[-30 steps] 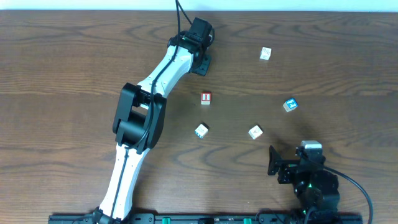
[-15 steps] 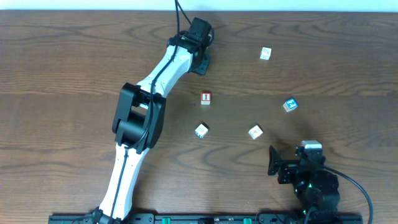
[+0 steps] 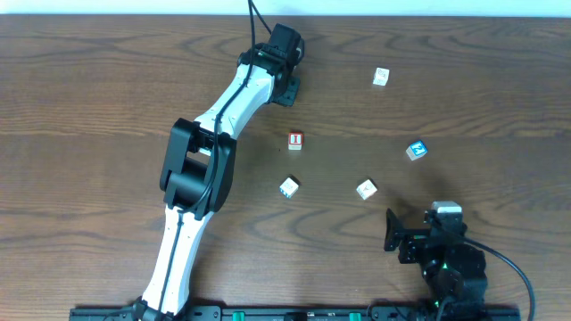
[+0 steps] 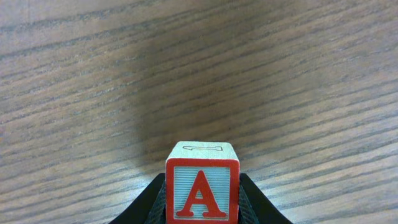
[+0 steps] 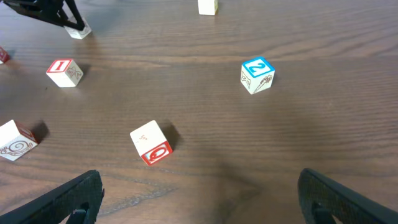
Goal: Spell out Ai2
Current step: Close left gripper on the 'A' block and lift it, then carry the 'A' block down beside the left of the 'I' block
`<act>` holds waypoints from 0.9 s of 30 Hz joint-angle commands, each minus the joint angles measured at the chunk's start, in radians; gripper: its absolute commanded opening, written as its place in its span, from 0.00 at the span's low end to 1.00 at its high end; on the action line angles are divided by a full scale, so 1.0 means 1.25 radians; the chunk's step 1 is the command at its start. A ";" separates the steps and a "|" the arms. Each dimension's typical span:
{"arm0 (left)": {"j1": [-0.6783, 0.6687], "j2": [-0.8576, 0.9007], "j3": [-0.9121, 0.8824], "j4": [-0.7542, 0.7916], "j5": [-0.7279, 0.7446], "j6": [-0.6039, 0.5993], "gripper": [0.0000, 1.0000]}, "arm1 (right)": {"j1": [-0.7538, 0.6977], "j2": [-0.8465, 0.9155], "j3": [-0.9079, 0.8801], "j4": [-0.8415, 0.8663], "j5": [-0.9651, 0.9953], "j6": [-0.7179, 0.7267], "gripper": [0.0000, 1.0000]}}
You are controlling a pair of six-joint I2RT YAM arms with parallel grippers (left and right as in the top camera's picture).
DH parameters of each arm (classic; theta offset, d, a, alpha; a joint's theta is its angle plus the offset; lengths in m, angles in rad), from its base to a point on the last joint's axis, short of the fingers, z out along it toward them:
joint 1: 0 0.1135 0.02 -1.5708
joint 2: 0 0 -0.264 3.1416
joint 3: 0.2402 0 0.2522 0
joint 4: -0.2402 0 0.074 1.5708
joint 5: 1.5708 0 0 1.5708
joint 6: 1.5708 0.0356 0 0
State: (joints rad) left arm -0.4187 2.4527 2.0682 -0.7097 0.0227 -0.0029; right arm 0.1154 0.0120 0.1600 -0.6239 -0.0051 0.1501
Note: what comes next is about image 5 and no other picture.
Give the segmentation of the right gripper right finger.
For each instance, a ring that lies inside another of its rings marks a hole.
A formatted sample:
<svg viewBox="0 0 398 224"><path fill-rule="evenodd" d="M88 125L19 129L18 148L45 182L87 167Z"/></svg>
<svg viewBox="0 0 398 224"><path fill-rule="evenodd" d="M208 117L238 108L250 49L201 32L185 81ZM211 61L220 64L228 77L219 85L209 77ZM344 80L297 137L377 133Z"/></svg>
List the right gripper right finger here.
<svg viewBox="0 0 398 224"><path fill-rule="evenodd" d="M397 212L313 169L301 171L297 187L306 224L397 223Z"/></svg>

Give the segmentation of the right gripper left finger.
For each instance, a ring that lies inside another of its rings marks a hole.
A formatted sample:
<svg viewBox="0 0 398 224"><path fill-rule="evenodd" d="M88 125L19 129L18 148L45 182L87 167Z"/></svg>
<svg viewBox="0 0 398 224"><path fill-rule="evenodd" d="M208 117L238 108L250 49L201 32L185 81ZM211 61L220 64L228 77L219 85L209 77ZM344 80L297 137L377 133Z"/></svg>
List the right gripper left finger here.
<svg viewBox="0 0 398 224"><path fill-rule="evenodd" d="M96 222L104 197L100 173L89 170L39 198L1 215L1 223Z"/></svg>

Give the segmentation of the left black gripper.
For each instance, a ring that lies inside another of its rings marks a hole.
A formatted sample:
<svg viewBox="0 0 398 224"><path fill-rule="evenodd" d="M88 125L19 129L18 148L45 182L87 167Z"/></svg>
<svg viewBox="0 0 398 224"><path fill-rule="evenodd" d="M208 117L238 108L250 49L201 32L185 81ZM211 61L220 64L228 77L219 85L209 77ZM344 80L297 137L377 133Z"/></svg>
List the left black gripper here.
<svg viewBox="0 0 398 224"><path fill-rule="evenodd" d="M6 6L18 14L48 22L56 26L67 26L76 30L83 30L85 23L80 16L74 0L64 0L73 14L76 22L70 22L63 10L63 0L3 0Z"/></svg>

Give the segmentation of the blue number 2 block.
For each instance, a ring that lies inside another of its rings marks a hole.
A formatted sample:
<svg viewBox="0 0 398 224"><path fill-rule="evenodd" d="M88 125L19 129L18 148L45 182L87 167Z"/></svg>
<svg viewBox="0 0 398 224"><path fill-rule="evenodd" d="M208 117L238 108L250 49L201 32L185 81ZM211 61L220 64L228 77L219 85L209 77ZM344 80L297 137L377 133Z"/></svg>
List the blue number 2 block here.
<svg viewBox="0 0 398 224"><path fill-rule="evenodd" d="M240 81L253 95L272 86L275 68L264 58L256 57L241 66Z"/></svg>

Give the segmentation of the red letter I block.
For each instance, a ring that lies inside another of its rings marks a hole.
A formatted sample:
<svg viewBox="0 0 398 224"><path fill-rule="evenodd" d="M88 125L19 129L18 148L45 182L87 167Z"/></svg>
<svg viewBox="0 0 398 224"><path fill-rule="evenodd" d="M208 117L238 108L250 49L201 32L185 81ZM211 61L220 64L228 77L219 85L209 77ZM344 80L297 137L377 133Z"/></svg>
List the red letter I block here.
<svg viewBox="0 0 398 224"><path fill-rule="evenodd" d="M83 71L71 58L56 59L46 71L50 79L60 88L76 87Z"/></svg>

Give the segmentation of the red letter A block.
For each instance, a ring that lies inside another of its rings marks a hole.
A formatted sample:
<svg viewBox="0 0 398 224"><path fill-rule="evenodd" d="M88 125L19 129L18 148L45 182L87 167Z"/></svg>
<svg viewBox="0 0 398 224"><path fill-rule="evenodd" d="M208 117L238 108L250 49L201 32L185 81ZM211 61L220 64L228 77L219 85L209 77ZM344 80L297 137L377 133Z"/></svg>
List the red letter A block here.
<svg viewBox="0 0 398 224"><path fill-rule="evenodd" d="M70 28L67 26L64 27L71 38L81 40L81 39L84 39L91 32L91 27L88 25L86 19L84 17L82 17L82 20L85 25L83 30L77 30L77 29L73 29L73 28Z"/></svg>

